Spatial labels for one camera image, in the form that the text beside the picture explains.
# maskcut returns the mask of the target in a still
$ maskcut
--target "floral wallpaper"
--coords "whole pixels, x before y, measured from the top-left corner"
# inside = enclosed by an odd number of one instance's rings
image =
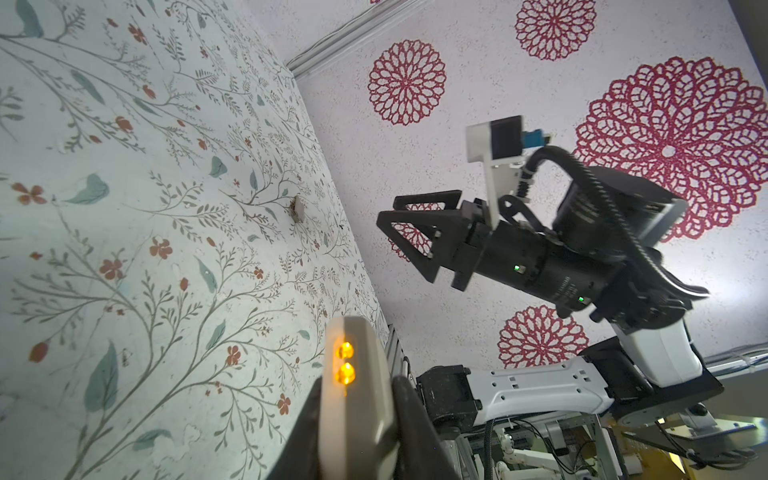
[[[3,478],[265,477],[387,332],[293,76],[233,0],[0,12]]]

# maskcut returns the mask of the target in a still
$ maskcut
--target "wall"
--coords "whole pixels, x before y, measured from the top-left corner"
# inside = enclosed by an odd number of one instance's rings
[[[704,354],[768,337],[764,86],[727,2],[445,0],[299,86],[417,372],[554,362],[612,336],[584,313],[559,323],[542,301],[479,276],[464,293],[447,271],[431,285],[375,227],[395,195],[485,198],[464,129],[514,114],[591,164],[645,175],[691,202],[659,248],[671,272],[712,292],[687,316]],[[545,223],[567,186],[555,167],[540,170],[532,207]]]
[[[247,7],[105,5],[0,6],[0,476],[265,478],[325,322],[386,324]]]
[[[380,0],[252,0],[278,56],[288,62]]]

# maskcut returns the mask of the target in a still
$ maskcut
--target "blue connector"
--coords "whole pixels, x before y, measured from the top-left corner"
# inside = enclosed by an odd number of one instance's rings
[[[523,148],[544,147],[546,144],[544,132],[540,128],[523,132]]]

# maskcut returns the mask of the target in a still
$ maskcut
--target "orange led light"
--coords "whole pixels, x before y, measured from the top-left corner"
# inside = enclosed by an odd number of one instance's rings
[[[336,381],[338,383],[343,383],[344,385],[349,385],[350,383],[355,381],[355,367],[349,364],[349,362],[345,363],[344,365],[339,368],[339,371],[336,372]]]
[[[338,356],[340,359],[351,359],[352,355],[355,354],[355,349],[352,348],[352,343],[344,342],[341,344],[339,349],[336,351],[336,356]]]

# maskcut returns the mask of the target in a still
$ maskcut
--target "red mandala pattern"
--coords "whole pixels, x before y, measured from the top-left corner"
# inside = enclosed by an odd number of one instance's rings
[[[411,204],[406,208],[408,208],[408,210],[442,210],[443,206],[442,204]],[[393,223],[392,226],[395,227],[395,230],[403,235],[405,239],[411,243],[411,245],[419,249],[419,252],[421,252],[422,255],[426,255],[432,249],[432,241],[412,224]],[[387,240],[389,240],[389,244],[392,245],[392,251],[397,253],[398,257],[405,259],[405,261],[408,263],[411,262],[411,260],[408,260],[408,257],[406,257],[402,250],[400,250],[400,247],[395,245],[395,242],[390,239]]]
[[[763,89],[712,58],[640,66],[590,104],[576,135],[574,154],[586,164],[647,178],[688,200],[662,241],[728,227],[768,181]]]
[[[430,44],[405,40],[382,53],[369,80],[369,99],[383,120],[394,125],[418,123],[440,103],[445,64]]]
[[[517,312],[498,334],[498,359],[505,368],[564,362],[589,344],[584,327],[572,316],[558,318],[546,305]]]
[[[587,41],[596,16],[592,0],[526,0],[515,30],[520,46],[530,56],[554,61]]]

